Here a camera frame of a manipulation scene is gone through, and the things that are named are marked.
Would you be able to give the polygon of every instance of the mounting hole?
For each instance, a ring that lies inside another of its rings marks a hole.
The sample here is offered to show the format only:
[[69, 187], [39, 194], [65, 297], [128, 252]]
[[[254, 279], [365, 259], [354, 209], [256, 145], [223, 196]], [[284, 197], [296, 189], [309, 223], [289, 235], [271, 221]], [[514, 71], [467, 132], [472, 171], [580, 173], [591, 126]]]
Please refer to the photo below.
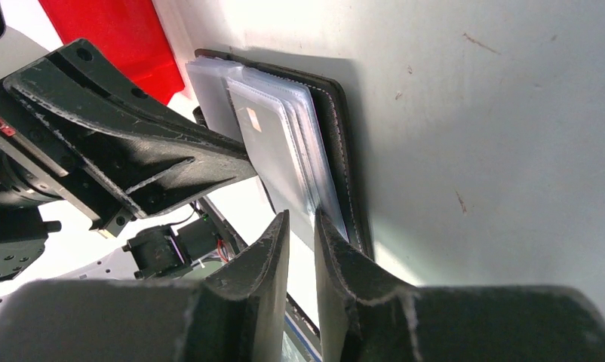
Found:
[[131, 93], [134, 95], [134, 97], [140, 98], [141, 100], [149, 97], [147, 93], [143, 92], [143, 90], [140, 88], [131, 88]]
[[88, 62], [94, 58], [94, 56], [91, 55], [91, 53], [85, 48], [79, 48], [76, 50], [76, 55], [78, 55], [78, 57], [83, 59], [85, 62]]

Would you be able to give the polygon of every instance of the blue strip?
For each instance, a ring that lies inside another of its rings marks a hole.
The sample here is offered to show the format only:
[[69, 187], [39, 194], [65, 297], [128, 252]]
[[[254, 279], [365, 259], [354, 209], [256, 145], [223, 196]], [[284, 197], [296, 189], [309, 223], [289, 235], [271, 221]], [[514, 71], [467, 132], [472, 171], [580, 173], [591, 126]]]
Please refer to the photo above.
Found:
[[309, 352], [309, 354], [314, 358], [314, 360], [316, 362], [322, 362], [321, 356], [317, 355], [314, 352], [315, 348], [312, 347], [312, 344], [309, 342], [307, 337], [305, 337], [303, 334], [301, 334], [301, 332], [298, 331], [298, 326], [293, 322], [293, 320], [287, 313], [284, 314], [284, 321], [287, 322], [287, 325], [291, 328], [294, 334], [296, 334], [298, 340], [301, 341], [302, 345], [305, 346], [307, 352]]

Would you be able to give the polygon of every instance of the brown scratch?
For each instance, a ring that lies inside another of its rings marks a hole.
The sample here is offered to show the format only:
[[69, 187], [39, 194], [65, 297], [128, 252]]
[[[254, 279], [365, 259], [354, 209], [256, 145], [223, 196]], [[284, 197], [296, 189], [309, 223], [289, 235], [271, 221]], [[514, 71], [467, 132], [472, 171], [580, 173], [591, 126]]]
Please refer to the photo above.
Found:
[[456, 196], [458, 196], [458, 202], [460, 203], [460, 207], [462, 208], [462, 215], [466, 215], [467, 214], [467, 207], [465, 206], [465, 202], [460, 197], [460, 194], [458, 193], [458, 190], [454, 190], [454, 191], [456, 192]]
[[483, 49], [487, 49], [488, 51], [494, 53], [494, 54], [498, 54], [501, 55], [498, 51], [486, 46], [485, 44], [482, 44], [481, 42], [479, 42], [478, 40], [472, 38], [471, 36], [467, 35], [467, 33], [462, 34], [462, 36], [464, 36], [467, 40], [469, 40], [470, 42], [476, 44], [477, 46], [483, 48]]

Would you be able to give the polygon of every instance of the gray surface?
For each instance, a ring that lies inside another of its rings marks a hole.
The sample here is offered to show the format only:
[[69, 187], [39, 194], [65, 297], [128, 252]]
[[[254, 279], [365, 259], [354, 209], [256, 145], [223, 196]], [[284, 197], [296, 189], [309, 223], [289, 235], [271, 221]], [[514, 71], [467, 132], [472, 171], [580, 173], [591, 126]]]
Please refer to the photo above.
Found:
[[605, 1], [176, 4], [187, 46], [343, 85], [375, 241], [427, 284], [605, 314]]

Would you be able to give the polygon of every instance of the black leather wallet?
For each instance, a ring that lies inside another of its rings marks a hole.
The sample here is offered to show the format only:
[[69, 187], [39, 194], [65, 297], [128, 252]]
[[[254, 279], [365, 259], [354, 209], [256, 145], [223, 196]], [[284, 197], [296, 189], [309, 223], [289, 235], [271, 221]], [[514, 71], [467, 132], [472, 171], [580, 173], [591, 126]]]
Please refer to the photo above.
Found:
[[373, 259], [369, 222], [362, 204], [360, 186], [355, 177], [355, 160], [350, 152], [353, 145], [347, 99], [340, 84], [319, 75], [254, 62], [221, 51], [198, 49], [195, 55], [235, 61], [261, 72], [304, 84], [309, 89], [349, 243]]

